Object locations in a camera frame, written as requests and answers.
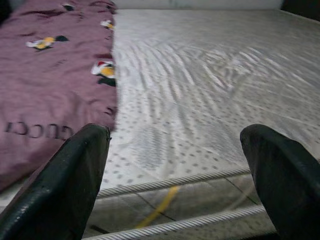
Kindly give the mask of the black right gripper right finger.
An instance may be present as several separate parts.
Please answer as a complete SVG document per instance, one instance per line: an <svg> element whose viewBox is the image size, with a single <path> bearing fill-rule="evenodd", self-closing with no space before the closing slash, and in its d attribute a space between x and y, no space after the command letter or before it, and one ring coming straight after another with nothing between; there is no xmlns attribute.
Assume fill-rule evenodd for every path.
<svg viewBox="0 0 320 240"><path fill-rule="evenodd" d="M257 195L282 240L320 238L320 164L299 142L262 125L239 136Z"/></svg>

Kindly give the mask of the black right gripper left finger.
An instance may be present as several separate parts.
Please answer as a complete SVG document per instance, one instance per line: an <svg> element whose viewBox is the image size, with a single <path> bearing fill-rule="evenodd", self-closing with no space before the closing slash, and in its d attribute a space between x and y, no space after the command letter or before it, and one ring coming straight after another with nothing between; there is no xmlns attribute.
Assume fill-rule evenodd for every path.
<svg viewBox="0 0 320 240"><path fill-rule="evenodd" d="M80 240L101 188L109 128L87 124L36 170L0 215L3 240Z"/></svg>

